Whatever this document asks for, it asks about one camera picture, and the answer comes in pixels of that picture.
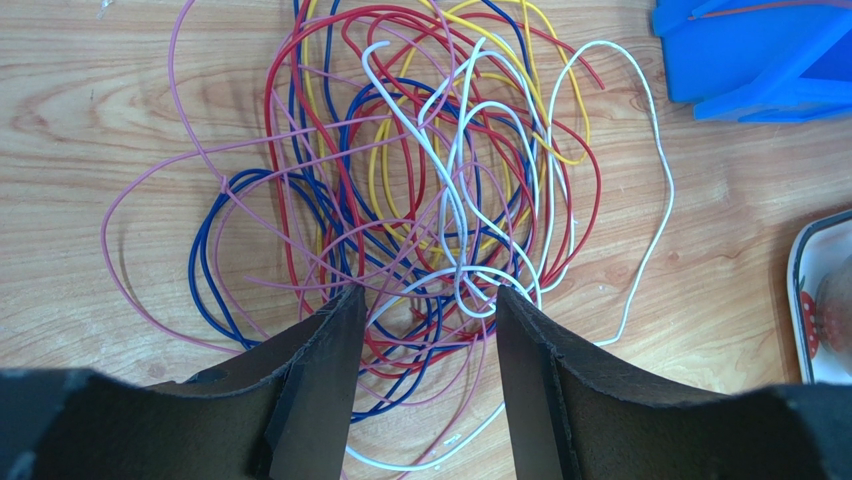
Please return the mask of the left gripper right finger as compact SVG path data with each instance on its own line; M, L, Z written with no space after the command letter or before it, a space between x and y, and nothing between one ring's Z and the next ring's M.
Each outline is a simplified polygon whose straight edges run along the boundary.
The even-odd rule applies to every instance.
M520 479L847 479L851 390L738 395L636 367L501 287L496 338Z

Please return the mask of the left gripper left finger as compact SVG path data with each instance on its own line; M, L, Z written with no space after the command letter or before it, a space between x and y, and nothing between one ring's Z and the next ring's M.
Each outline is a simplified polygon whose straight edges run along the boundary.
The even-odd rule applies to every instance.
M5 479L336 479L366 324L349 286L182 383L91 369L1 373Z

